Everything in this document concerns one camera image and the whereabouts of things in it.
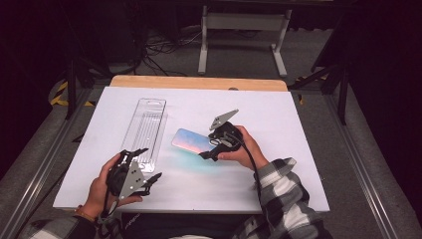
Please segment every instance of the right hand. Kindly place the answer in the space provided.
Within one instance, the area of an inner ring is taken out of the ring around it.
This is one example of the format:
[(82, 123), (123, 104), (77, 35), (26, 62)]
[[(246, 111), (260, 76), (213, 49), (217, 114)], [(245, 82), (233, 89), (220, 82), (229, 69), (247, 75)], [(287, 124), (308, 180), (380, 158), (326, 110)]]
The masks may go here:
[[(251, 152), (252, 157), (257, 166), (257, 169), (260, 169), (261, 167), (264, 167), (265, 165), (267, 165), (269, 162), (262, 154), (261, 149), (258, 146), (257, 142), (251, 137), (251, 135), (246, 131), (246, 129), (243, 126), (236, 125), (236, 128), (242, 134), (243, 142), (245, 142), (246, 147)], [(238, 161), (243, 166), (248, 167), (251, 170), (254, 170), (251, 159), (249, 158), (249, 155), (246, 152), (245, 148), (243, 148), (243, 146), (241, 146), (237, 151), (220, 152), (217, 157), (218, 159), (221, 159), (221, 160)]]

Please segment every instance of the left hand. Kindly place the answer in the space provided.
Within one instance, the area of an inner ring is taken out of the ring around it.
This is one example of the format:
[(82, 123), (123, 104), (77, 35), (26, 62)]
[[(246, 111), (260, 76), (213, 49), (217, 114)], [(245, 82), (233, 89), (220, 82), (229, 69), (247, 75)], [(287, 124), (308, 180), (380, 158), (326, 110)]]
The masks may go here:
[[(103, 167), (100, 172), (99, 177), (93, 180), (93, 183), (90, 187), (90, 193), (88, 195), (87, 202), (83, 207), (80, 208), (85, 214), (96, 218), (103, 212), (104, 203), (106, 200), (106, 177), (108, 172), (114, 166), (114, 164), (120, 158), (120, 153), (116, 154), (112, 159), (110, 159)], [(118, 202), (118, 206), (122, 206), (125, 204), (133, 203), (133, 202), (141, 202), (142, 197), (140, 196), (129, 196), (123, 200)], [(107, 209), (110, 209), (113, 202), (115, 202), (115, 196), (112, 196), (110, 193), (108, 194), (108, 204)]]

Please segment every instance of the clear plastic container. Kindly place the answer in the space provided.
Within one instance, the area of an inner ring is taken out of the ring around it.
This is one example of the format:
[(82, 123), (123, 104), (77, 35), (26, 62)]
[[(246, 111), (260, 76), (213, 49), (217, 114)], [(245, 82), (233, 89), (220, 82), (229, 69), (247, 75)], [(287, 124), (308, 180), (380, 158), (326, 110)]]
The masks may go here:
[(165, 104), (165, 100), (140, 99), (121, 146), (121, 149), (130, 151), (148, 148), (134, 159), (143, 172), (153, 172), (155, 169), (167, 121)]

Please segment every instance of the table leg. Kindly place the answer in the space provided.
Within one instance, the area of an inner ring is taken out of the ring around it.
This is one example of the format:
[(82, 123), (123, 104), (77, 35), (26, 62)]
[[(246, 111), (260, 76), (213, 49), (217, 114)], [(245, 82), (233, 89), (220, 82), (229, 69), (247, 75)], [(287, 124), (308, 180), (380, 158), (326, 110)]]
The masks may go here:
[(286, 31), (289, 26), (289, 21), (291, 18), (292, 10), (286, 11), (286, 15), (282, 22), (279, 31), (279, 41), (277, 44), (272, 44), (271, 48), (273, 51), (274, 59), (276, 60), (277, 69), (279, 70), (280, 77), (286, 77), (288, 75), (285, 67), (285, 63), (283, 62), (282, 55), (280, 54), (280, 50), (282, 49), (283, 41), (285, 40)]
[(207, 68), (207, 54), (208, 54), (208, 43), (207, 43), (207, 6), (203, 7), (202, 10), (202, 46), (201, 53), (199, 55), (199, 67), (198, 74), (205, 75)]

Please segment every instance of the metal stand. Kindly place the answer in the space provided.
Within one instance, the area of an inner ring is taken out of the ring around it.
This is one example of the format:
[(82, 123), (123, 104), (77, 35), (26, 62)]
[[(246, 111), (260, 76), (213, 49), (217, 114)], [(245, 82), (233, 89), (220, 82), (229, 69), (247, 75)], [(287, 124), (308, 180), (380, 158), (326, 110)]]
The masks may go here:
[(285, 15), (260, 15), (260, 14), (229, 14), (208, 13), (207, 6), (202, 10), (202, 46), (199, 56), (198, 74), (205, 75), (208, 54), (207, 31), (208, 29), (236, 29), (236, 30), (259, 30), (278, 31), (279, 39), (272, 44), (272, 52), (281, 77), (287, 76), (285, 64), (280, 50), (288, 29), (292, 10), (286, 11)]

